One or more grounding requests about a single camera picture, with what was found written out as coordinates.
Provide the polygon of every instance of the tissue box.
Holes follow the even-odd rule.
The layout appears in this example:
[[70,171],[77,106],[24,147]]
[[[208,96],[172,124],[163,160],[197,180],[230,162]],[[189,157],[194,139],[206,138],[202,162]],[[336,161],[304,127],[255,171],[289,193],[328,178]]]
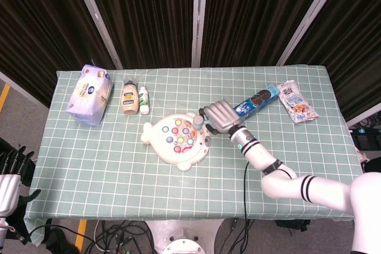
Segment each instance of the tissue box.
[[112,87],[107,70],[85,65],[66,111],[80,124],[98,126]]
[[251,98],[234,107],[234,111],[240,116],[241,120],[256,114],[259,110],[272,103],[279,96],[279,89],[273,84],[269,84],[265,89],[260,90]]

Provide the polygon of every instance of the gray floor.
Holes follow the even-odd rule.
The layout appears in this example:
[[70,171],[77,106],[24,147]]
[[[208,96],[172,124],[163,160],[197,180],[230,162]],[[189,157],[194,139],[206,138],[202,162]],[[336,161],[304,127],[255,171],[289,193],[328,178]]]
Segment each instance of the gray floor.
[[[4,83],[0,81],[0,93]],[[13,146],[26,145],[27,150],[34,150],[37,153],[45,126],[47,109],[34,106],[26,98],[15,90],[10,90],[2,112],[0,113],[0,137],[8,141]],[[64,225],[72,230],[77,230],[78,221],[72,219],[56,219],[54,223]],[[93,235],[96,221],[88,221],[86,234]],[[216,237],[216,253],[219,253],[223,241],[229,231],[230,221],[225,221],[220,227]],[[227,253],[235,236],[242,229],[243,221],[240,220],[232,235],[227,239],[222,253]],[[246,253],[349,253],[352,243],[353,227],[352,222],[334,222],[330,219],[320,219],[312,221],[308,231],[301,233],[292,230],[292,236],[285,228],[280,228],[273,221],[256,221],[249,234],[249,244]],[[74,244],[75,235],[66,232],[68,240]],[[138,243],[141,245],[143,254],[149,253],[149,247],[145,238],[139,237]],[[85,251],[88,242],[83,245]],[[19,241],[7,240],[4,247],[6,254],[20,253],[50,253],[44,246],[35,247],[32,244],[23,246]],[[94,249],[92,253],[101,253]]]

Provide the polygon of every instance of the green checkered tablecloth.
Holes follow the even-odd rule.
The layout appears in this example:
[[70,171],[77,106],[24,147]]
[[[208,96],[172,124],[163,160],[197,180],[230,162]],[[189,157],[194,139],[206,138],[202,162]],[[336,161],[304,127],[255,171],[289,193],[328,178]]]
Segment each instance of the green checkered tablecloth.
[[[192,219],[243,217],[246,160],[228,136],[214,136],[208,155],[189,171],[166,164],[140,142],[143,124],[174,113],[197,113],[225,99],[236,105],[270,83],[294,79],[319,117],[294,124],[276,100],[245,124],[261,143],[299,175],[314,174],[350,184],[361,174],[355,148],[321,66],[183,68],[109,71],[114,88],[100,126],[80,126],[65,108],[79,71],[58,72],[27,206],[29,231],[48,218]],[[149,90],[149,115],[124,115],[123,79]],[[270,199],[262,174],[249,168],[249,218],[350,219],[348,214],[295,199]],[[42,240],[43,231],[33,236]]]

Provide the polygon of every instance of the black curtain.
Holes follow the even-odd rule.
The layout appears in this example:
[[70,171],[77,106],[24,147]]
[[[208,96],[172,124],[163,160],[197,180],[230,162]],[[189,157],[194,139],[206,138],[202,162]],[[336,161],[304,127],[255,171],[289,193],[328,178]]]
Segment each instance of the black curtain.
[[313,0],[207,0],[202,67],[275,65]]
[[0,71],[46,106],[57,70],[115,69],[83,0],[0,0]]
[[193,0],[96,0],[124,68],[190,67]]
[[325,65],[346,121],[381,102],[381,0],[328,0],[286,64]]

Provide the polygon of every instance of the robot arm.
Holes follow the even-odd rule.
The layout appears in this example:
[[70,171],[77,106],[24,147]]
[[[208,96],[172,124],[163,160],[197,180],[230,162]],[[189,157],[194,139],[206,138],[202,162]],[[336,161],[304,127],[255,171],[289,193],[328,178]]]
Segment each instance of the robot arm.
[[[217,132],[230,134],[230,140],[241,150],[242,155],[255,169],[264,173],[261,187],[267,196],[273,199],[303,199],[352,214],[356,222],[353,253],[381,252],[377,243],[377,222],[381,223],[377,209],[381,199],[367,193],[381,186],[381,174],[363,174],[351,186],[312,175],[298,177],[292,169],[274,158],[246,127],[240,125],[239,116],[226,101],[211,104],[201,113],[206,117],[203,119],[211,123]],[[200,117],[195,117],[198,124]],[[369,212],[369,207],[374,208],[374,212]]]

